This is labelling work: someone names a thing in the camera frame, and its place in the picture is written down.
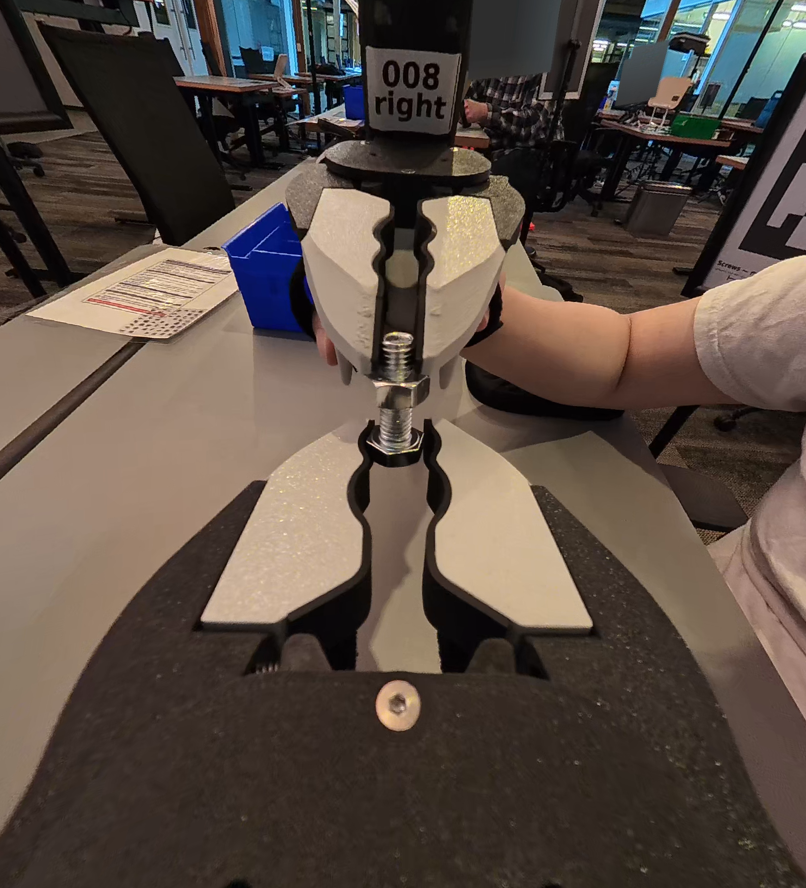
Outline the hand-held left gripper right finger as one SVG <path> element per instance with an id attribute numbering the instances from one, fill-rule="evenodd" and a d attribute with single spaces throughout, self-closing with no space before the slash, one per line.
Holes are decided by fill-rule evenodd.
<path id="1" fill-rule="evenodd" d="M 442 672 L 464 672 L 487 640 L 525 658 L 534 638 L 588 637 L 594 624 L 529 481 L 447 420 L 426 422 L 432 517 L 422 606 Z"/>

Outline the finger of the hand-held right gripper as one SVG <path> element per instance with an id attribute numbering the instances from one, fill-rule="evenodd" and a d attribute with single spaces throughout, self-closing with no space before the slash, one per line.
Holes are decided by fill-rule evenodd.
<path id="1" fill-rule="evenodd" d="M 485 197 L 421 201 L 416 222 L 416 360 L 420 373 L 444 390 L 489 308 L 505 251 Z"/>
<path id="2" fill-rule="evenodd" d="M 385 265 L 394 241 L 389 201 L 351 188 L 325 188 L 302 257 L 314 305 L 332 341 L 342 383 L 370 376 L 381 347 Z"/>

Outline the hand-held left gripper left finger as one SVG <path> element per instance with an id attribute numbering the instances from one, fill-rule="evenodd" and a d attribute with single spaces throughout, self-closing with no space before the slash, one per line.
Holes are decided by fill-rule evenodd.
<path id="1" fill-rule="evenodd" d="M 372 605 L 365 512 L 374 426 L 343 425 L 269 476 L 202 611 L 203 630 L 253 631 L 279 644 L 308 634 L 332 668 L 356 668 Z"/>

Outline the blue plastic bin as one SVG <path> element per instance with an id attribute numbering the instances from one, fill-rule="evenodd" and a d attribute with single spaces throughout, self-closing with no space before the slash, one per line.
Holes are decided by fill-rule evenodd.
<path id="1" fill-rule="evenodd" d="M 286 205 L 270 207 L 222 248 L 254 328 L 315 338 L 301 240 Z"/>

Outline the silver hex nut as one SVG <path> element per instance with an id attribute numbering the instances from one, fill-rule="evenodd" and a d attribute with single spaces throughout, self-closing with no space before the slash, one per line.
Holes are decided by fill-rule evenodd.
<path id="1" fill-rule="evenodd" d="M 407 410 L 422 404 L 430 395 L 431 380 L 428 376 L 417 376 L 407 381 L 371 379 L 375 388 L 375 403 L 378 409 Z"/>

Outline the silver hex bolt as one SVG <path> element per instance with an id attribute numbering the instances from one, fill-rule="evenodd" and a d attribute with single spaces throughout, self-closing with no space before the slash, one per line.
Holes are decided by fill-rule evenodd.
<path id="1" fill-rule="evenodd" d="M 407 381 L 426 376 L 415 368 L 415 341 L 412 334 L 392 331 L 384 335 L 377 369 L 371 379 Z M 366 444 L 375 463 L 386 468 L 402 468 L 419 462 L 422 432 L 413 427 L 414 409 L 379 410 L 377 425 L 369 431 Z"/>

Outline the person's right forearm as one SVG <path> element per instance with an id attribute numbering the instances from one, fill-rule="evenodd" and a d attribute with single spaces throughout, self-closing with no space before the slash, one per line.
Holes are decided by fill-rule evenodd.
<path id="1" fill-rule="evenodd" d="M 501 328 L 462 356 L 530 394 L 612 409 L 726 400 L 698 361 L 695 299 L 619 314 L 509 286 L 502 298 Z"/>

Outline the black swivel chair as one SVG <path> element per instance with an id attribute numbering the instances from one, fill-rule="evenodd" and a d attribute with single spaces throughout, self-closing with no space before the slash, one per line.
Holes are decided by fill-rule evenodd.
<path id="1" fill-rule="evenodd" d="M 492 173 L 507 177 L 522 196 L 524 221 L 536 212 L 559 212 L 576 197 L 588 204 L 591 216 L 598 216 L 602 209 L 603 200 L 592 188 L 612 161 L 595 150 L 564 140 L 544 148 L 495 151 L 488 156 Z"/>

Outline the black office chair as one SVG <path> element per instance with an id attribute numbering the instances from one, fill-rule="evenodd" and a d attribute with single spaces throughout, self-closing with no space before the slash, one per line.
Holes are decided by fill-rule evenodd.
<path id="1" fill-rule="evenodd" d="M 585 422 L 608 421 L 623 414 L 621 410 L 610 408 L 579 407 L 548 401 L 477 368 L 470 361 L 464 367 L 470 394 L 486 407 L 500 412 Z M 653 457 L 658 457 L 665 450 L 697 409 L 695 405 L 675 408 L 649 444 Z M 667 463 L 659 463 L 658 467 L 690 522 L 697 529 L 727 534 L 748 521 L 736 496 L 719 480 Z"/>

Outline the wooden desk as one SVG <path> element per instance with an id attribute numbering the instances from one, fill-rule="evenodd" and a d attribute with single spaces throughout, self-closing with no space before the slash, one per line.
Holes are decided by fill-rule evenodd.
<path id="1" fill-rule="evenodd" d="M 213 99 L 233 99 L 240 107 L 243 120 L 244 144 L 249 153 L 248 164 L 238 165 L 240 171 L 249 169 L 278 171 L 283 164 L 269 160 L 264 154 L 263 132 L 255 112 L 258 101 L 264 100 L 274 112 L 274 126 L 267 128 L 277 134 L 280 150 L 289 151 L 287 121 L 283 103 L 307 95 L 302 86 L 295 86 L 282 80 L 253 80 L 215 75 L 191 75 L 173 77 L 175 85 L 185 95 L 185 101 L 195 102 L 200 112 L 201 126 L 212 154 L 219 162 L 234 165 L 236 162 L 227 151 L 222 151 L 215 129 Z"/>

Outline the metal trash can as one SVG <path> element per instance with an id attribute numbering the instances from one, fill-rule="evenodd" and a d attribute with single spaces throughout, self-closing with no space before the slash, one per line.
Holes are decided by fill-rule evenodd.
<path id="1" fill-rule="evenodd" d="M 688 185 L 644 180 L 637 186 L 623 226 L 636 237 L 667 238 L 691 194 Z"/>

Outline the brown-topped desk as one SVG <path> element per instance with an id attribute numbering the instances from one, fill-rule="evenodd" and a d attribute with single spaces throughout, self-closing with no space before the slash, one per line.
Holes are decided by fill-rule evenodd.
<path id="1" fill-rule="evenodd" d="M 667 158 L 658 173 L 661 181 L 668 181 L 673 177 L 684 156 L 703 161 L 705 166 L 701 170 L 698 183 L 708 188 L 719 166 L 717 156 L 736 154 L 738 150 L 756 143 L 763 136 L 763 129 L 752 122 L 729 118 L 712 118 L 710 122 L 714 125 L 714 131 L 708 139 L 670 132 L 650 132 L 640 126 L 611 119 L 601 122 L 600 131 L 603 134 L 616 134 L 619 142 L 599 193 L 599 203 L 613 204 L 619 200 L 619 188 L 628 187 L 628 163 L 638 149 L 658 148 L 667 151 Z"/>

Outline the grey monitor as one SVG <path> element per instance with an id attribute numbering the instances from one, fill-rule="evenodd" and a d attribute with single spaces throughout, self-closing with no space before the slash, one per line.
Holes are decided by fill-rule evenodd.
<path id="1" fill-rule="evenodd" d="M 666 42 L 637 45 L 619 72 L 619 87 L 613 108 L 645 105 L 658 90 L 668 52 Z"/>

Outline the black panel board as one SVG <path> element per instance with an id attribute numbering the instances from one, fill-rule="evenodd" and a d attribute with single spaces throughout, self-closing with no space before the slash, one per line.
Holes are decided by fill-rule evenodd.
<path id="1" fill-rule="evenodd" d="M 175 83 L 180 68 L 167 41 L 38 28 L 164 243 L 182 246 L 236 208 Z"/>

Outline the pale wooden stand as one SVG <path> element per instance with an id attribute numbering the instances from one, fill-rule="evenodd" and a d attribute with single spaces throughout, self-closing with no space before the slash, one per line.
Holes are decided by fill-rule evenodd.
<path id="1" fill-rule="evenodd" d="M 683 101 L 691 85 L 692 80 L 688 76 L 662 78 L 658 83 L 655 95 L 647 100 L 646 105 L 652 110 L 653 115 L 658 110 L 664 114 L 673 113 Z"/>

